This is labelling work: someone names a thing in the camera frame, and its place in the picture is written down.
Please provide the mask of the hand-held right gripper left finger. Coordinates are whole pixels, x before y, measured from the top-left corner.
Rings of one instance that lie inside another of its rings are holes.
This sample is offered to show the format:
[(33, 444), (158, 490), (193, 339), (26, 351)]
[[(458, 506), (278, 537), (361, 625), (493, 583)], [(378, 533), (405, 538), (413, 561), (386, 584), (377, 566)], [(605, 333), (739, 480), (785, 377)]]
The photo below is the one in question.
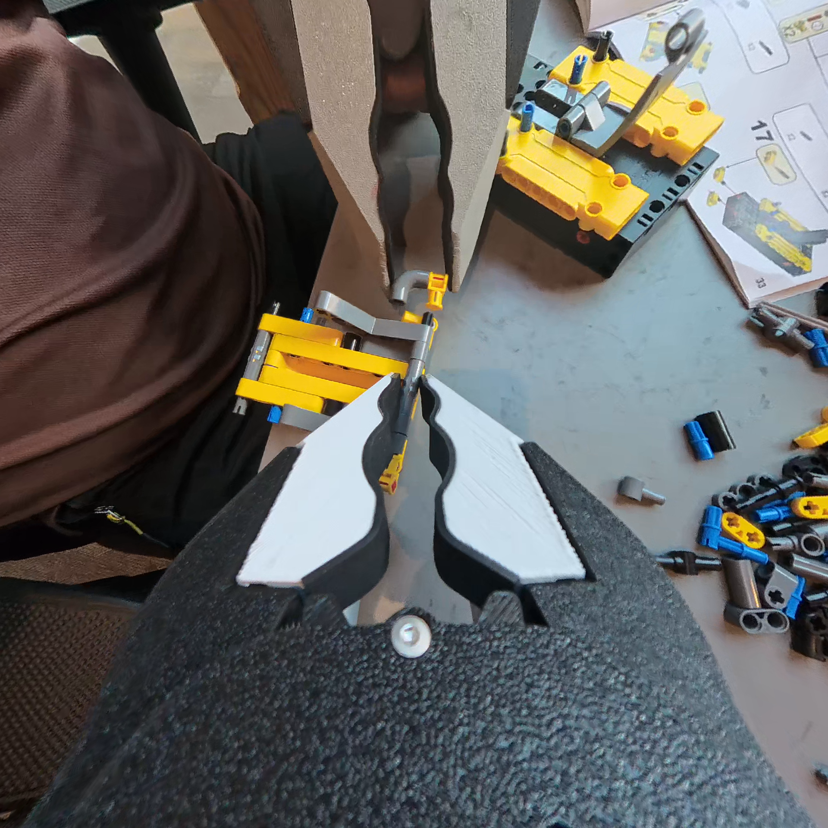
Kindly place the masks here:
[(391, 455), (401, 378), (390, 374), (277, 460), (286, 476), (237, 583), (357, 603), (388, 567), (379, 479)]

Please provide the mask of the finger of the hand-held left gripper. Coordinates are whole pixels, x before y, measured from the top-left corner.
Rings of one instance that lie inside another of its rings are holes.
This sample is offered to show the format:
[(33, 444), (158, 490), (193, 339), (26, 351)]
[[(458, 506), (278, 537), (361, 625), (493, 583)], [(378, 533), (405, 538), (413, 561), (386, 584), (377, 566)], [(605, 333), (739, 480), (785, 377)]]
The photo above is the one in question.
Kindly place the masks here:
[(427, 2), (427, 98), (440, 137), (437, 184), (452, 292), (472, 262), (508, 124), (507, 6)]
[(378, 202), (380, 58), (409, 53), (409, 2), (293, 1), (311, 140), (369, 273), (388, 288), (388, 223)]

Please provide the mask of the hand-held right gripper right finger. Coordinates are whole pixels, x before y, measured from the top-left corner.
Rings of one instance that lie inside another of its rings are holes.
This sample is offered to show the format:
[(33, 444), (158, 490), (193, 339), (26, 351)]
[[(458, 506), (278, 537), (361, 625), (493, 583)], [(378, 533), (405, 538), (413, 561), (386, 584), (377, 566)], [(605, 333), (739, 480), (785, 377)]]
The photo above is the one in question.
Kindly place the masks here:
[(478, 608), (508, 592), (524, 609), (536, 609), (530, 587), (586, 579), (527, 444), (434, 377), (422, 379), (420, 395), (441, 478), (433, 543), (441, 579)]

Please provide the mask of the yellow panel vehicle assembly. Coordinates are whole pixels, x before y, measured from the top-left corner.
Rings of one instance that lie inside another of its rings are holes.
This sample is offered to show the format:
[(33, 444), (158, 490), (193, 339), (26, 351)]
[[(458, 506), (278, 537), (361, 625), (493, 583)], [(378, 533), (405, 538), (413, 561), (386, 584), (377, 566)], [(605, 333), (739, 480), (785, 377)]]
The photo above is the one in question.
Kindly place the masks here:
[(330, 292), (299, 319), (273, 310), (259, 323), (233, 413), (244, 416), (257, 402), (270, 408), (271, 423), (312, 431), (382, 378), (397, 375), (403, 386), (399, 454), (437, 328), (431, 311), (378, 318)]

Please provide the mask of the grey desk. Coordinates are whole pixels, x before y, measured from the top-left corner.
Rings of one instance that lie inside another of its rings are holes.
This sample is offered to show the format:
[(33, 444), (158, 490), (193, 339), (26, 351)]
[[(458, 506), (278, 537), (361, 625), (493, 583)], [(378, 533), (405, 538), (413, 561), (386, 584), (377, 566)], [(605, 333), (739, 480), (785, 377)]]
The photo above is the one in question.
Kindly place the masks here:
[[(609, 425), (625, 340), (598, 345), (552, 308), (509, 300), (526, 333), (521, 402), (597, 475), (630, 446)], [(233, 812), (278, 825), (813, 826), (734, 705), (681, 594), (634, 533), (542, 448), (527, 458), (587, 568), (582, 581), (492, 593), (480, 624), (428, 622), (425, 655), (391, 623), (322, 632), (316, 596), (221, 657), (206, 724)]]

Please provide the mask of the small grey pin piece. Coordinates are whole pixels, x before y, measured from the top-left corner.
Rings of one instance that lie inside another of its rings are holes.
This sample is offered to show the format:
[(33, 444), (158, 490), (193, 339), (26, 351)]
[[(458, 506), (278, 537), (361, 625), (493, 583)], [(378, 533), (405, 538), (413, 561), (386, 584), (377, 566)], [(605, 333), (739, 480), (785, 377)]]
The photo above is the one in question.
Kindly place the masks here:
[(617, 494), (635, 502), (647, 502), (655, 505), (664, 505), (667, 502), (664, 495), (651, 491), (642, 480), (631, 476), (624, 476), (619, 480)]

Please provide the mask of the black base yellow panel assembly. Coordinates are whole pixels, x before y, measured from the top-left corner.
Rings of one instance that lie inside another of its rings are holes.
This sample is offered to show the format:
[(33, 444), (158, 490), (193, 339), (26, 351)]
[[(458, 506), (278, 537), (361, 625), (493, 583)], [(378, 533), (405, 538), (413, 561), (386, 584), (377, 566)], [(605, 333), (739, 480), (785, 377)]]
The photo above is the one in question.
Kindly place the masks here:
[(656, 74), (602, 31), (557, 65), (528, 55), (492, 183), (512, 221), (603, 278), (639, 249), (718, 160), (724, 119), (675, 83), (706, 41), (703, 12), (668, 26)]

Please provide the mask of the black pin connector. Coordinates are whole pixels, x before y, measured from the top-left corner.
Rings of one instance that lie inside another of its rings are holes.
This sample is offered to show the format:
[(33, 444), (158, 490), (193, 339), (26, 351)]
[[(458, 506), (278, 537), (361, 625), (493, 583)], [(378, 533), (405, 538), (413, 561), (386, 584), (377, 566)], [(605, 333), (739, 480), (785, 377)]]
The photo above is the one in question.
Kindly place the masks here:
[(684, 549), (657, 553), (653, 556), (653, 560), (665, 570), (676, 574), (699, 575), (703, 572), (716, 572), (723, 569), (719, 556)]

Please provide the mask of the black and blue connector piece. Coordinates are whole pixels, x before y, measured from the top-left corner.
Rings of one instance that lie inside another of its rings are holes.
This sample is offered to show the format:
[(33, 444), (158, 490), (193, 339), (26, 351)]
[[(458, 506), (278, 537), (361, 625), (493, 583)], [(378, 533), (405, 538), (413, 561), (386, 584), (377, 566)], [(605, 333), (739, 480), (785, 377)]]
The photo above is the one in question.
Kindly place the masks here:
[(736, 444), (720, 410), (699, 414), (682, 427), (696, 461), (710, 461), (719, 453), (734, 450)]

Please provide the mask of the pile of small building pieces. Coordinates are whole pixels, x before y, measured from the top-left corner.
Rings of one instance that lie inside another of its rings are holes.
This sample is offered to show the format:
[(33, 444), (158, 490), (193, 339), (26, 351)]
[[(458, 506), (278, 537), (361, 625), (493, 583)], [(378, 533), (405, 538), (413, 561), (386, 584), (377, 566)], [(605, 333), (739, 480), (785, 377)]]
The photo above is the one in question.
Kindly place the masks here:
[(806, 452), (778, 474), (753, 474), (711, 497), (697, 544), (722, 561), (726, 623), (789, 634), (795, 653), (826, 663), (826, 408), (792, 447)]

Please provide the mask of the open instruction booklet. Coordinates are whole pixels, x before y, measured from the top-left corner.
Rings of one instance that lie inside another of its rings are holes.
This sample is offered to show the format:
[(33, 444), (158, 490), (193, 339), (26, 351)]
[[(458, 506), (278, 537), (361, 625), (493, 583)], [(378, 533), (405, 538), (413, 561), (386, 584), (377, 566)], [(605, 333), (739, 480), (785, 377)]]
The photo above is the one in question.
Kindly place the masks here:
[(688, 205), (743, 303), (809, 292), (827, 271), (827, 2), (578, 2), (654, 75), (668, 29), (698, 8), (707, 35), (680, 76), (724, 124)]

